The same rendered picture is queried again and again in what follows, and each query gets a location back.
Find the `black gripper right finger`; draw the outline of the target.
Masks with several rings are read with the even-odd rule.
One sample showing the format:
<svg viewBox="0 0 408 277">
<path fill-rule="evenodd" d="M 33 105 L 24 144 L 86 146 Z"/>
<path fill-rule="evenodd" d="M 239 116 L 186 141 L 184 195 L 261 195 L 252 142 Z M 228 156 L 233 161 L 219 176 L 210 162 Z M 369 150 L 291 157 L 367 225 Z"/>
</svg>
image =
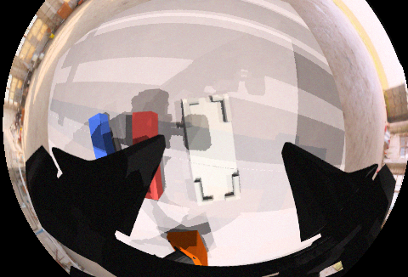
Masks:
<svg viewBox="0 0 408 277">
<path fill-rule="evenodd" d="M 375 162 L 359 171 L 344 172 L 292 142 L 283 144 L 281 154 L 295 200 L 302 242 L 319 235 L 358 189 L 373 178 L 378 166 Z"/>
</svg>

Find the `blue bar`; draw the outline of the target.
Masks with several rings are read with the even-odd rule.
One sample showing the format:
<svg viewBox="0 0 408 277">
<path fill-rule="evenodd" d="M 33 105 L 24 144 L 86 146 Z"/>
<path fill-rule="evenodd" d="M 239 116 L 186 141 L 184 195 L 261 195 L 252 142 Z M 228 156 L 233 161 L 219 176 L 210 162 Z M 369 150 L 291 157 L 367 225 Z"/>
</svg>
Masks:
<svg viewBox="0 0 408 277">
<path fill-rule="evenodd" d="M 112 137 L 110 134 L 108 115 L 96 114 L 88 118 L 89 131 L 91 131 L 92 146 L 96 158 L 105 157 L 105 155 L 115 154 Z"/>
</svg>

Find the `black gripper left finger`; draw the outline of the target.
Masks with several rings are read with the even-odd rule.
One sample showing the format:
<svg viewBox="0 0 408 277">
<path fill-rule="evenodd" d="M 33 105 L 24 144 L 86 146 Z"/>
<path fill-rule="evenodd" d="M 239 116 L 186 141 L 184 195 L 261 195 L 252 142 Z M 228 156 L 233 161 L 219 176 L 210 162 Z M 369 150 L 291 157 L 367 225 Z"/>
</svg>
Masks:
<svg viewBox="0 0 408 277">
<path fill-rule="evenodd" d="M 164 148 L 164 135 L 159 134 L 92 161 L 55 147 L 51 150 L 60 171 L 85 192 L 120 233 L 130 237 Z"/>
</svg>

